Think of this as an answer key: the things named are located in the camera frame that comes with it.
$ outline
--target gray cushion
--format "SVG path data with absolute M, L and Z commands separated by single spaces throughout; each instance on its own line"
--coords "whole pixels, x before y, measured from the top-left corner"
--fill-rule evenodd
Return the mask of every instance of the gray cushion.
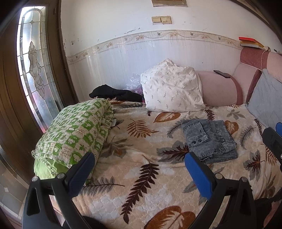
M 266 127 L 275 129 L 282 121 L 282 83 L 267 69 L 263 69 L 247 108 Z

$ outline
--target stained glass window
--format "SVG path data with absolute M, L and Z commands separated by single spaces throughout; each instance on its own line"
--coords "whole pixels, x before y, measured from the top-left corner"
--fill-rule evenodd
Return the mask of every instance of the stained glass window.
M 45 132 L 63 108 L 47 53 L 46 6 L 24 7 L 17 33 L 17 60 L 21 82 L 32 113 Z

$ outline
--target switch panel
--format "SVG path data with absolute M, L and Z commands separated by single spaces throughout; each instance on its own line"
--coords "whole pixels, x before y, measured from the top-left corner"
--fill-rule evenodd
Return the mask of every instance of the switch panel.
M 158 17 L 152 17 L 153 25 L 155 24 L 172 24 L 171 17 L 170 16 L 158 16 Z
M 156 23 L 161 23 L 162 21 L 161 21 L 160 17 L 152 17 L 152 22 L 153 22 L 153 24 L 156 24 Z

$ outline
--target plastic bag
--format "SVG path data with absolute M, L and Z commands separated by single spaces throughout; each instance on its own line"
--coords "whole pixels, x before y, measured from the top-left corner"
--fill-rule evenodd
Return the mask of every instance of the plastic bag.
M 129 83 L 125 86 L 125 90 L 130 90 L 139 95 L 143 94 L 142 85 L 140 83 L 140 76 L 137 74 L 133 74 L 133 76 L 129 80 Z

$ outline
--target denim pocket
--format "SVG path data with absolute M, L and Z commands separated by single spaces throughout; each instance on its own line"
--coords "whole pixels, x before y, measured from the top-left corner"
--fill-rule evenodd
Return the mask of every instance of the denim pocket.
M 194 122 L 183 129 L 188 147 L 198 146 L 209 140 L 200 122 Z

